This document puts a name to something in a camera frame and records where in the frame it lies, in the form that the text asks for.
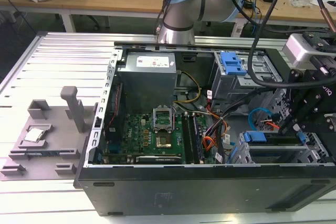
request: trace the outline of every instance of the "wooden workbench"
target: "wooden workbench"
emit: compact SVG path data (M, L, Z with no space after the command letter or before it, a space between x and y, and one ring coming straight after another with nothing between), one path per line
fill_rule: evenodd
M162 7L162 0L50 0L39 3L30 0L11 1L22 12L60 14L68 32L75 31L71 14L155 18ZM257 6L264 16L270 3L258 0ZM7 0L0 0L0 9L14 10ZM333 13L332 17L336 19L336 13ZM239 14L236 19L236 31L245 23L246 20ZM269 24L326 27L318 6L295 8L288 0L278 1Z

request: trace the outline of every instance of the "power cable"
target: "power cable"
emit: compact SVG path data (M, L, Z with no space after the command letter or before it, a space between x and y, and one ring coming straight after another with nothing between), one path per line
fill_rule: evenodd
M253 71L253 54L254 51L257 47L257 44L259 42L262 30L264 29L275 5L277 4L278 0L273 0L271 3L271 6L267 12L267 14L264 17L264 20L262 21L261 25L259 26L259 29L257 31L256 37L253 41L253 44L251 46L249 55L248 55L248 60L247 60L247 69L248 69L248 74L250 75L251 79L258 85L264 86L264 87L269 87L269 88L277 88L277 89L311 89L311 88L318 88L321 86L328 86L336 82L336 77L332 77L329 79L325 80L319 80L319 81L310 81L310 82L299 82L299 83L285 83L285 82L267 82L267 81L262 81L258 79L256 74Z
M257 28L260 27L260 25L255 22L252 18L250 18L243 10L242 8L237 4L236 0L232 0L233 4L236 6L238 11L253 25L255 25ZM304 33L306 31L315 32L315 33L329 33L327 30L323 29L294 29L294 30L275 30L271 28L263 28L263 30L270 31L272 33L278 33L278 34L290 34L290 33Z

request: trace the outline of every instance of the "green circuit board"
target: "green circuit board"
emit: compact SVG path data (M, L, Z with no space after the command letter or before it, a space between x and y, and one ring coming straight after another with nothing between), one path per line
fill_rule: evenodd
M175 114L172 133L154 131L153 114L127 114L123 127L123 138L119 153L110 153L110 162L123 163L127 155L178 156L185 164L182 115ZM205 117L196 118L199 134L206 129ZM157 124L168 124L169 114L158 113Z
M148 119L145 125L141 120ZM157 123L167 123L165 118L157 119ZM181 116L175 117L175 129L169 133L155 133L153 129L153 116L143 114L128 114L125 120L123 141L121 149L123 153L135 154L164 154L177 155L184 158L184 145L182 136ZM156 138L163 135L168 147L157 147Z

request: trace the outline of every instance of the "sticker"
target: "sticker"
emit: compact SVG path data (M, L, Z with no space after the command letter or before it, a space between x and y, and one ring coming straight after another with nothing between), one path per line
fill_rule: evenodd
M230 135L229 134L225 134L225 137L223 139L223 143L230 144Z
M169 57L139 56L136 60L139 68L169 68Z
M207 98L212 100L212 90L207 90L206 94L207 94Z
M42 156L42 153L27 153L28 156Z
M221 155L219 155L218 152L216 152L215 159L217 159L218 162L220 162L221 164L223 163L223 157Z

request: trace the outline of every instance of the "red wire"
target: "red wire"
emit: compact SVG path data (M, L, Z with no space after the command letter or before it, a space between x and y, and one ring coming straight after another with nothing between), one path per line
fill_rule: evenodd
M107 126L107 128L109 128L109 127L111 126L111 124L112 124L112 122L113 122L113 120L114 120L114 118L115 118L115 115L117 114L117 111L118 111L118 96L119 96L119 90L120 90L120 86L118 86L117 93L116 93L116 95L115 95L115 107L116 107L116 109L115 109L115 111L114 111L114 115L113 115L111 121L109 122L109 125Z
M279 126L277 126L276 124L273 124L271 122L266 122L266 124L271 125L271 126L273 126L274 128L277 128L277 129L280 128Z

